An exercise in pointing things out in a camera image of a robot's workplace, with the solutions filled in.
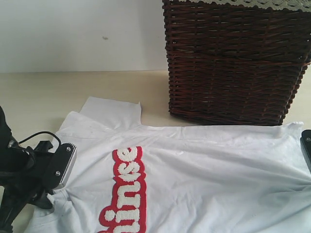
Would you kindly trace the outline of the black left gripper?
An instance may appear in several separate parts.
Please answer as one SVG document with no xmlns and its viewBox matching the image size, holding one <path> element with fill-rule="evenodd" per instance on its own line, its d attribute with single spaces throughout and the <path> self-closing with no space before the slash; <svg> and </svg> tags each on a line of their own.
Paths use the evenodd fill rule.
<svg viewBox="0 0 311 233">
<path fill-rule="evenodd" d="M 9 148 L 8 143 L 0 144 L 0 184 L 4 187 L 0 204 L 2 226 L 10 226 L 27 203 L 52 209 L 48 194 L 65 187 L 76 161 L 77 147 L 72 143 L 61 144 L 52 156 L 48 154 L 51 148 L 51 142 L 40 141 L 34 150 L 27 148 L 32 152 L 28 155 Z"/>
</svg>

